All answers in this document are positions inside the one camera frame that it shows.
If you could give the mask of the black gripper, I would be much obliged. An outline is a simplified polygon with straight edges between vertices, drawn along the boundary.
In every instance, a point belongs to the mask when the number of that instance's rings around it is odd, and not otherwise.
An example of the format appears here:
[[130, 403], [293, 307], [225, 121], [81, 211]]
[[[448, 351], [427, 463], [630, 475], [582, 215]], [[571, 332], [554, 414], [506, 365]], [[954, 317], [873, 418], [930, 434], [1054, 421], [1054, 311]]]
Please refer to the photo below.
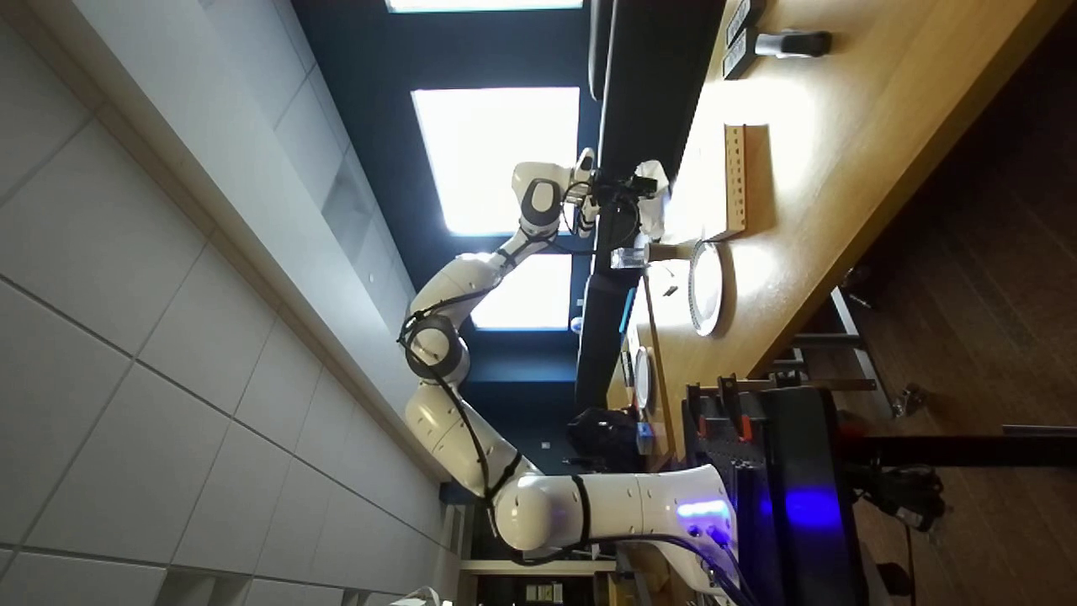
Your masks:
[[591, 201], [596, 201], [596, 223], [602, 228], [636, 228], [636, 205], [639, 205], [639, 191], [636, 191], [636, 177], [632, 174], [611, 174], [611, 172], [596, 172], [591, 174]]

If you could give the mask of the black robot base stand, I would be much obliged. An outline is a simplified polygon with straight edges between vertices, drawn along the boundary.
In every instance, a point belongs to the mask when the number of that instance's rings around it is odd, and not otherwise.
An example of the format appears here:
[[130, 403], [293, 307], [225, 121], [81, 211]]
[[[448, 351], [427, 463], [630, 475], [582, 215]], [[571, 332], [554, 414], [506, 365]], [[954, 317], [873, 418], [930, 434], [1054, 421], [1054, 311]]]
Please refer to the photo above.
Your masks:
[[738, 606], [867, 606], [838, 418], [823, 387], [691, 387], [688, 453], [738, 512]]

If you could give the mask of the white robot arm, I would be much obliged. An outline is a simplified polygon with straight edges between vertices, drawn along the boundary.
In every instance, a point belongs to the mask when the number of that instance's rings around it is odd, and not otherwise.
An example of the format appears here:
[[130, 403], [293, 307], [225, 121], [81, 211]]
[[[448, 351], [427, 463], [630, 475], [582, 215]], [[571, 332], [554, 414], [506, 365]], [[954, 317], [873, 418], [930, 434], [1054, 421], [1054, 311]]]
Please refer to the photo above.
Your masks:
[[580, 160], [571, 168], [521, 160], [512, 172], [517, 197], [514, 231], [496, 249], [458, 252], [410, 301], [397, 342], [418, 376], [403, 406], [410, 434], [486, 512], [503, 544], [525, 567], [600, 543], [654, 543], [674, 561], [717, 569], [738, 560], [738, 507], [715, 463], [642, 472], [632, 423], [602, 403], [614, 367], [585, 372], [585, 400], [567, 421], [585, 475], [542, 472], [468, 400], [468, 342], [462, 326], [561, 228], [561, 211], [580, 215], [580, 231], [617, 228], [602, 249], [600, 277], [614, 277], [614, 256], [657, 240], [646, 211], [664, 205], [671, 180], [659, 160], [642, 160], [627, 177]]

